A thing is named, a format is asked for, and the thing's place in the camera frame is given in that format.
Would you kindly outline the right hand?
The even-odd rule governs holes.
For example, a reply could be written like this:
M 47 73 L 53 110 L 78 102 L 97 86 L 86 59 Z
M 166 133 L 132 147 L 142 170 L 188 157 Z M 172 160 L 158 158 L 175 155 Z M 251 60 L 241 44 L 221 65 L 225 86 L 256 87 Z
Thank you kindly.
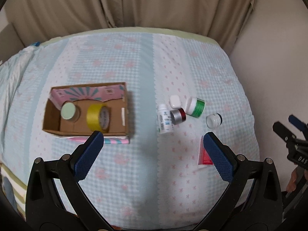
M 295 168 L 293 172 L 291 173 L 291 178 L 286 187 L 286 191 L 288 193 L 295 191 L 296 185 L 297 185 L 297 182 L 296 182 L 297 179 L 298 179 L 298 174 L 297 174 L 297 169 Z

